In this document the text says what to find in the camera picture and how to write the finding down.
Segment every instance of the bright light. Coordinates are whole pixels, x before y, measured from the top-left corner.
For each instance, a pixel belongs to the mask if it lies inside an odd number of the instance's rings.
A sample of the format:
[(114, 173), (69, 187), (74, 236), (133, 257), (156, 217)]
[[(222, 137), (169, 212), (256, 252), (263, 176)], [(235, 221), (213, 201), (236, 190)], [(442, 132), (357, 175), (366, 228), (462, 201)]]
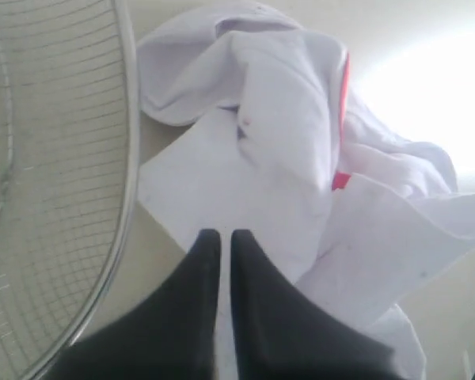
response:
[(425, 41), (359, 83), (370, 108), (407, 139), (431, 141), (475, 173), (475, 30)]

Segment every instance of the red fabric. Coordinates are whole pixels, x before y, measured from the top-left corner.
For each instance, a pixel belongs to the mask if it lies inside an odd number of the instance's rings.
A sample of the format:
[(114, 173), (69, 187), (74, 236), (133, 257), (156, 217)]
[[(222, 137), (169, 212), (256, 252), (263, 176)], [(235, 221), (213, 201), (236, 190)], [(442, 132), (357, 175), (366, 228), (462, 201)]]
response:
[[(347, 104), (347, 95), (348, 95), (348, 77), (350, 76), (350, 59), (347, 56), (347, 62), (345, 63), (343, 80), (341, 81), (341, 91), (340, 91), (340, 143), (343, 142), (344, 138), (344, 129), (343, 122), (346, 112)], [(332, 190), (337, 190), (338, 188), (345, 188), (348, 181), (350, 180), (351, 175), (342, 172), (336, 172), (334, 179), (332, 180)]]

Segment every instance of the wire mesh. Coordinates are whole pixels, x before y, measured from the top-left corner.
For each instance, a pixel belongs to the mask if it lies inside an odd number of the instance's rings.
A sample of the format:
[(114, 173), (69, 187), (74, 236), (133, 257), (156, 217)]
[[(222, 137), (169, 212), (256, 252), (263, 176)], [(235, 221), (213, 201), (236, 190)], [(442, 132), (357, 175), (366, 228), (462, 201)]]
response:
[(0, 379), (25, 376), (107, 275), (130, 137), (115, 5), (0, 0)]

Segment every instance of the white cloth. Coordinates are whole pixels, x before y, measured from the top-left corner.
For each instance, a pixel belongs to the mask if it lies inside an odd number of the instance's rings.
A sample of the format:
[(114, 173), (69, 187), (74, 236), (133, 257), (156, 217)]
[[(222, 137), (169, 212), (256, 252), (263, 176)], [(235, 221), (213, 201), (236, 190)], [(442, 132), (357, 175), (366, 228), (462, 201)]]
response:
[[(351, 91), (341, 135), (346, 48), (261, 4), (182, 14), (138, 57), (142, 109), (195, 123), (142, 166), (139, 200), (185, 250), (201, 228), (222, 235), (220, 377), (236, 378), (229, 238), (247, 228), (307, 297), (422, 378), (396, 302), (475, 247), (475, 196), (454, 195), (447, 154), (395, 135)], [(336, 171), (351, 179), (334, 192)]]

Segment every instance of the metal rim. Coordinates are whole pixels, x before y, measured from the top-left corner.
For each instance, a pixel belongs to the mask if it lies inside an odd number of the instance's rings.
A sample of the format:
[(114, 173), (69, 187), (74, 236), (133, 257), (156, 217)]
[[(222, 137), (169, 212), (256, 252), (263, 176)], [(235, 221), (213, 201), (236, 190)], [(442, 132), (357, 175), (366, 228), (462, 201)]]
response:
[(125, 62), (124, 81), (127, 87), (127, 119), (129, 124), (127, 175), (118, 228), (101, 275), (85, 305), (59, 338), (58, 342), (51, 346), (44, 354), (44, 357), (33, 365), (21, 377), (21, 380), (42, 378), (60, 351), (64, 347), (72, 345), (81, 336), (116, 274), (131, 225), (139, 174), (139, 81), (135, 55), (135, 38), (127, 4), (123, 0), (111, 0), (111, 2), (114, 6), (116, 21), (120, 31), (120, 41)]

